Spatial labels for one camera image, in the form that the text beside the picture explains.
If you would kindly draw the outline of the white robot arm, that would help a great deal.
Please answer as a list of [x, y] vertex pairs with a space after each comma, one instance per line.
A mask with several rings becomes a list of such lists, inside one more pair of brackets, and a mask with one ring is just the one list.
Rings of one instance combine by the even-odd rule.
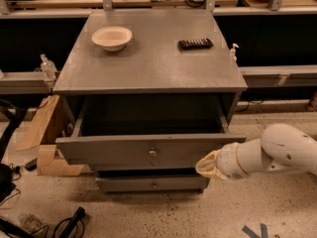
[[253, 173], [317, 175], [317, 142], [290, 125], [272, 124], [257, 139], [210, 152], [195, 170], [209, 179], [244, 179]]

